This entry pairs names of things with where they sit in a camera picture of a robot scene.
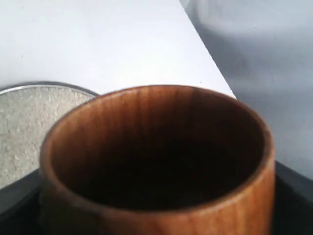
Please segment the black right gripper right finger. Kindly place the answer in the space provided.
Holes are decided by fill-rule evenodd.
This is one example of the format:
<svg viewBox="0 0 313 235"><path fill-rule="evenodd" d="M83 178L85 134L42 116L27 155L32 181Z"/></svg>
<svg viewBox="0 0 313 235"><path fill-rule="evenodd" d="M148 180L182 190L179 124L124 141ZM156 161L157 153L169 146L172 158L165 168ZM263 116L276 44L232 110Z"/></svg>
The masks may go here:
<svg viewBox="0 0 313 235"><path fill-rule="evenodd" d="M313 181L276 162L274 235L313 234Z"/></svg>

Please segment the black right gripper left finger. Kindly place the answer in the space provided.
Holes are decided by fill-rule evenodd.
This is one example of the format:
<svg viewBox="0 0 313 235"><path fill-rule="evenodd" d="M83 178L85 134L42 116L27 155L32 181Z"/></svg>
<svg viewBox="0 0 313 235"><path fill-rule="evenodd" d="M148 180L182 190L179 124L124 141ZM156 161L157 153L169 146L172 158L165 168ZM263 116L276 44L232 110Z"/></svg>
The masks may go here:
<svg viewBox="0 0 313 235"><path fill-rule="evenodd" d="M0 190L0 234L41 235L38 170Z"/></svg>

